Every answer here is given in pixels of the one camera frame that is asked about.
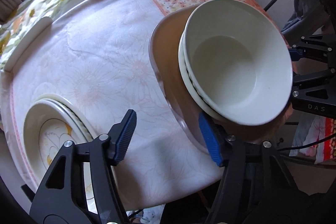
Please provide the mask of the person right hand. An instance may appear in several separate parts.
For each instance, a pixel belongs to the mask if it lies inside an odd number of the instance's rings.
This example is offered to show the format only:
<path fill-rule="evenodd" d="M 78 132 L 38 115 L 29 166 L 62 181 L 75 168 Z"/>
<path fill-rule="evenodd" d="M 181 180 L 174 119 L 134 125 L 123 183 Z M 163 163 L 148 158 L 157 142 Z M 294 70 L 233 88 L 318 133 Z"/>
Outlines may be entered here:
<path fill-rule="evenodd" d="M 260 144 L 269 140 L 293 114 L 291 103 L 271 122 L 259 126 L 239 126 L 237 136 L 248 143 Z"/>

